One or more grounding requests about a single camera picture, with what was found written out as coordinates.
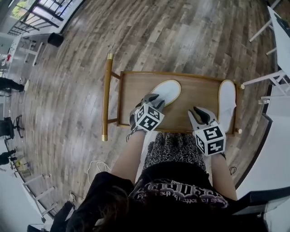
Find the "forearm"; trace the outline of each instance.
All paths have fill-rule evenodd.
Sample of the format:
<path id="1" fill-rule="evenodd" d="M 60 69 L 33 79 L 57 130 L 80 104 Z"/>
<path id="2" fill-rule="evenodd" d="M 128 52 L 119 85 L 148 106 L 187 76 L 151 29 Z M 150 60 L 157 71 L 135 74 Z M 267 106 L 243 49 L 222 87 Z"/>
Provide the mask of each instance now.
<path id="1" fill-rule="evenodd" d="M 130 136 L 123 153 L 113 166 L 111 174 L 135 183 L 145 135 L 143 130 L 139 130 Z"/>
<path id="2" fill-rule="evenodd" d="M 212 159 L 213 187 L 222 195 L 237 200 L 237 193 L 227 162 L 222 155 L 216 154 Z"/>

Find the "black and white marker cube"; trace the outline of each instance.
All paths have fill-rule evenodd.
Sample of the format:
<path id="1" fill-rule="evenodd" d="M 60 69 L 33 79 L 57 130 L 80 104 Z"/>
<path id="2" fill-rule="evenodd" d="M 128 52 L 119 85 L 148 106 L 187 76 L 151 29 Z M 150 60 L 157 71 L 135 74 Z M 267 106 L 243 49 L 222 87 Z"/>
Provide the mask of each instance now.
<path id="1" fill-rule="evenodd" d="M 153 131 L 163 118 L 163 114 L 146 103 L 135 113 L 136 125 L 145 131 Z"/>
<path id="2" fill-rule="evenodd" d="M 196 145 L 205 156 L 221 153 L 226 149 L 226 134 L 218 123 L 202 130 L 196 130 L 193 134 Z"/>

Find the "white cable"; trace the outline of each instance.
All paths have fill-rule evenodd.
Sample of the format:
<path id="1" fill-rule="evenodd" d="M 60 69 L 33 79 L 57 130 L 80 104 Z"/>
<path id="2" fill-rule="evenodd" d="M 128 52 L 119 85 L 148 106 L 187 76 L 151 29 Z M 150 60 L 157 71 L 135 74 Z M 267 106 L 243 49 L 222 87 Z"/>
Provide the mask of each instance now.
<path id="1" fill-rule="evenodd" d="M 91 162 L 90 162 L 89 169 L 87 170 L 87 181 L 88 181 L 88 183 L 89 183 L 90 185 L 91 185 L 91 183 L 90 183 L 89 170 L 90 170 L 91 165 L 92 165 L 93 162 L 97 162 L 97 168 L 99 169 L 99 172 L 101 172 L 101 170 L 100 170 L 100 168 L 99 168 L 99 165 L 98 165 L 99 163 L 105 165 L 105 171 L 107 171 L 107 168 L 108 168 L 110 171 L 112 171 L 112 169 L 110 169 L 109 166 L 108 166 L 104 161 L 101 161 L 101 160 L 93 160 L 93 161 L 91 161 Z"/>

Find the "black pants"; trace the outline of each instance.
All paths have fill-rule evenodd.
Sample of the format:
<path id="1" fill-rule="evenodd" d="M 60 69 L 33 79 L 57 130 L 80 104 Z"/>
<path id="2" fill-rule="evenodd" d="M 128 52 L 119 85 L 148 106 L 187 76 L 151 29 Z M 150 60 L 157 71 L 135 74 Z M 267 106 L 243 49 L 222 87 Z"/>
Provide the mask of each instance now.
<path id="1" fill-rule="evenodd" d="M 20 92 L 24 90 L 24 85 L 17 84 L 15 81 L 12 81 L 7 78 L 0 77 L 0 89 L 15 89 Z"/>
<path id="2" fill-rule="evenodd" d="M 73 208 L 73 203 L 67 201 L 60 211 L 54 216 L 53 225 L 51 226 L 50 232 L 65 232 L 67 229 L 68 220 L 65 219 L 68 217 L 69 212 Z M 29 225 L 27 227 L 27 232 L 40 232 L 39 229 L 34 228 Z"/>
<path id="3" fill-rule="evenodd" d="M 8 151 L 8 152 L 4 152 L 0 155 L 0 165 L 5 165 L 5 164 L 8 164 L 9 163 L 9 157 L 11 155 L 13 155 L 14 153 L 16 152 L 16 150 L 11 150 L 11 151 Z"/>

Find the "black and white patterned fabric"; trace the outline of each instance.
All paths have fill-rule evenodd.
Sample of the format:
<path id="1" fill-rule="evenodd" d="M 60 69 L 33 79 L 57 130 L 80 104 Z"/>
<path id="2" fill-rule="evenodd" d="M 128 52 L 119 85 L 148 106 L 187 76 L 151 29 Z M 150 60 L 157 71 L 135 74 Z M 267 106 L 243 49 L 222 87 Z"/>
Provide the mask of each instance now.
<path id="1" fill-rule="evenodd" d="M 168 161 L 196 164 L 206 172 L 202 153 L 192 134 L 167 133 L 164 138 L 162 133 L 158 133 L 155 141 L 148 145 L 143 169 Z"/>

